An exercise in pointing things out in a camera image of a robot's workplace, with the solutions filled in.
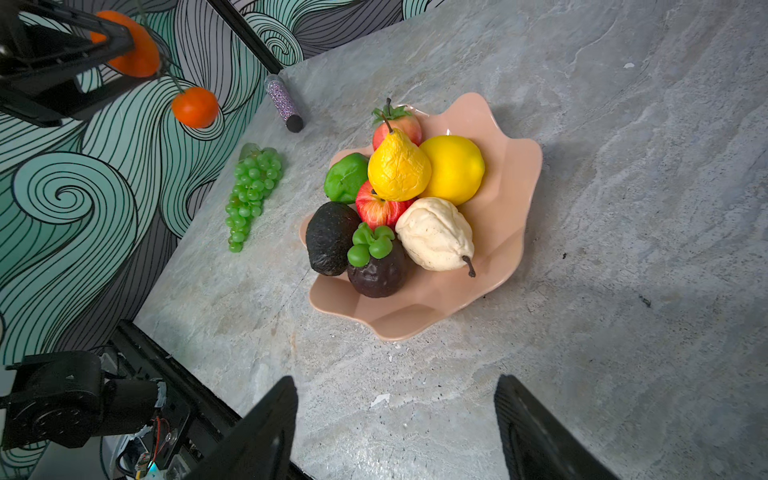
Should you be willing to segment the red fake strawberry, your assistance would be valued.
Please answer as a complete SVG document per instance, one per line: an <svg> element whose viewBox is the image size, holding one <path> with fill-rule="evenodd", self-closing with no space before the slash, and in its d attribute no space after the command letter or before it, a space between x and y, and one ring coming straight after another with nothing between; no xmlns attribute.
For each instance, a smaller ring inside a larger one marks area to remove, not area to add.
<svg viewBox="0 0 768 480"><path fill-rule="evenodd" d="M375 127L372 138L373 150L377 150L385 140L390 127L404 132L416 146L421 145L423 141L421 124L405 105L393 106L392 100L387 98L384 106L375 108L372 115Z"/></svg>

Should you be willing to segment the red fake apple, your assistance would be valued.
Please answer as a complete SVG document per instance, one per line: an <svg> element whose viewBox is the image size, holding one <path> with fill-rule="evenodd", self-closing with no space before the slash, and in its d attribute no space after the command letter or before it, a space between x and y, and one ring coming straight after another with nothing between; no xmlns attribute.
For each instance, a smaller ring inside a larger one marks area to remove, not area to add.
<svg viewBox="0 0 768 480"><path fill-rule="evenodd" d="M397 202L382 199L366 181L358 192L355 207L361 220L372 230L387 226L394 230L399 218L414 203L414 199Z"/></svg>

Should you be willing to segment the green fake grape bunch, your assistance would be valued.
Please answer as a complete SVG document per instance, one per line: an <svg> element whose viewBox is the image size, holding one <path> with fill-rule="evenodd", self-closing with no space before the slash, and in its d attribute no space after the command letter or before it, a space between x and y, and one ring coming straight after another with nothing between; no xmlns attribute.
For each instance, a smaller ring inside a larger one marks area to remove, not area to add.
<svg viewBox="0 0 768 480"><path fill-rule="evenodd" d="M283 157L274 148L246 143L234 168L234 186L225 208L229 229L228 246L239 253L252 224L264 212L264 202L283 177Z"/></svg>

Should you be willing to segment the pink wavy fruit bowl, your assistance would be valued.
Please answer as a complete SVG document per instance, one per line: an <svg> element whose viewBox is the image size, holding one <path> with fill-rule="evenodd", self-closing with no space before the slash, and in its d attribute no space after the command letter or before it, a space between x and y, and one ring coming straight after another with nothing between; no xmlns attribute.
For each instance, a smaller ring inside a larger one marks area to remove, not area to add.
<svg viewBox="0 0 768 480"><path fill-rule="evenodd" d="M320 275L309 302L320 312L357 321L380 339L402 341L467 307L506 282L524 253L526 222L542 169L542 150L532 139L506 136L480 94L461 95L443 113L409 106L427 138L455 134L480 149L486 173L476 196L460 206L473 230L476 275L464 270L429 272L412 265L404 287L388 298L359 294L345 274Z"/></svg>

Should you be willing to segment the dark fake avocado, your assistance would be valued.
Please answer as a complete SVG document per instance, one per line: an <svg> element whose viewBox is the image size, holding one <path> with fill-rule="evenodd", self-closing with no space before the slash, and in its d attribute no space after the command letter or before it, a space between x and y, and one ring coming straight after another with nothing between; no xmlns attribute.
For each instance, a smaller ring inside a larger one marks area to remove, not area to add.
<svg viewBox="0 0 768 480"><path fill-rule="evenodd" d="M347 252L361 219L346 204L329 201L314 213L306 229L306 245L311 268L324 276L342 274L348 264Z"/></svg>

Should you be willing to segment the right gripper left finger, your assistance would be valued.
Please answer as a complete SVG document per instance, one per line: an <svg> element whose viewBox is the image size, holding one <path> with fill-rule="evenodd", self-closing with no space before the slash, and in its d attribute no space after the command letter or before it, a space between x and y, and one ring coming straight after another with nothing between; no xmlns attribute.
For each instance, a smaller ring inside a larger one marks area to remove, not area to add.
<svg viewBox="0 0 768 480"><path fill-rule="evenodd" d="M189 479L297 479L291 462L298 393L290 376L261 401L187 475Z"/></svg>

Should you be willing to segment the dark brown fake fruit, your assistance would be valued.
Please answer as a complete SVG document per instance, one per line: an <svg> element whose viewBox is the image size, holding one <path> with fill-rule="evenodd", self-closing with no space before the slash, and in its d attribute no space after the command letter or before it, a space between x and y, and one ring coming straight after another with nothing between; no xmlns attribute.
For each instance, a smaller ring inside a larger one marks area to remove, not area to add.
<svg viewBox="0 0 768 480"><path fill-rule="evenodd" d="M353 288L369 298L397 293L406 283L409 259L395 232L388 226L372 229L361 222L347 252L347 276Z"/></svg>

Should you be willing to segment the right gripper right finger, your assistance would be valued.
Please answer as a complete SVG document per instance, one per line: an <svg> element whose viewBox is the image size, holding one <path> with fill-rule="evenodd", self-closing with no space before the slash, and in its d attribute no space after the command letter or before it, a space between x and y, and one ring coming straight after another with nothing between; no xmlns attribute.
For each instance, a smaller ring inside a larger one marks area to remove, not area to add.
<svg viewBox="0 0 768 480"><path fill-rule="evenodd" d="M515 376L499 378L494 407L512 479L617 479Z"/></svg>

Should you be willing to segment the green fake lime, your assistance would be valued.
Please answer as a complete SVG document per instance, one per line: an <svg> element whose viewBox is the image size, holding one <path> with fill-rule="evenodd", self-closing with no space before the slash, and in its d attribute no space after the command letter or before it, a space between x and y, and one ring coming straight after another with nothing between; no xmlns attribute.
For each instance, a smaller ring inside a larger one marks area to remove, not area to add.
<svg viewBox="0 0 768 480"><path fill-rule="evenodd" d="M324 193L330 201L353 204L368 181L368 158L352 153L335 163L324 181Z"/></svg>

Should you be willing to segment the small yellow fake pepper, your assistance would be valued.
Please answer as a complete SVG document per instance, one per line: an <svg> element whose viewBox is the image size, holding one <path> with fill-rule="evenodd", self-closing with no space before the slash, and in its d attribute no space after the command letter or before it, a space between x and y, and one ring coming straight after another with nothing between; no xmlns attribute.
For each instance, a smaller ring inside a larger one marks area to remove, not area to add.
<svg viewBox="0 0 768 480"><path fill-rule="evenodd" d="M422 194L432 176L428 156L401 130L384 121L387 135L368 162L368 180L386 201L404 202Z"/></svg>

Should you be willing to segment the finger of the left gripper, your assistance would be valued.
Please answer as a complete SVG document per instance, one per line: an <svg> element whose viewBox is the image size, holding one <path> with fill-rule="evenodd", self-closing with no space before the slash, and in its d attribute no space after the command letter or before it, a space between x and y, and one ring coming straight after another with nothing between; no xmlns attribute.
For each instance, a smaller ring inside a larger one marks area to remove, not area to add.
<svg viewBox="0 0 768 480"><path fill-rule="evenodd" d="M130 30L56 1L1 3L1 79L67 79L134 50Z"/></svg>
<svg viewBox="0 0 768 480"><path fill-rule="evenodd" d="M45 128L61 126L67 118L85 121L121 95L159 77L159 74L148 78L121 76L89 92L83 92L75 80L70 79L36 94L2 80L1 112Z"/></svg>

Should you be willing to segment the pale fake pear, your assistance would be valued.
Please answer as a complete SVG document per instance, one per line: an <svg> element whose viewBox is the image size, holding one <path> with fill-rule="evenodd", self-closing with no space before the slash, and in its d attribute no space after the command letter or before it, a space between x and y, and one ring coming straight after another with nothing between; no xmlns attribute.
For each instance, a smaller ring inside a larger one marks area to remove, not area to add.
<svg viewBox="0 0 768 480"><path fill-rule="evenodd" d="M436 197L416 200L399 218L395 232L406 253L427 271L468 268L476 276L473 231L451 202Z"/></svg>

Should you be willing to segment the yellow fake lemon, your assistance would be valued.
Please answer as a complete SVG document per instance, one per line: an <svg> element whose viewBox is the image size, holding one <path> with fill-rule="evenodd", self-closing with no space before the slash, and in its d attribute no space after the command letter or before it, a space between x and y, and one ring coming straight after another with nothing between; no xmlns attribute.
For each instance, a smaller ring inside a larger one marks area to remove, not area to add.
<svg viewBox="0 0 768 480"><path fill-rule="evenodd" d="M432 165L431 179L420 194L462 205L479 190L485 174L485 161L479 147L457 135L430 138L420 146Z"/></svg>

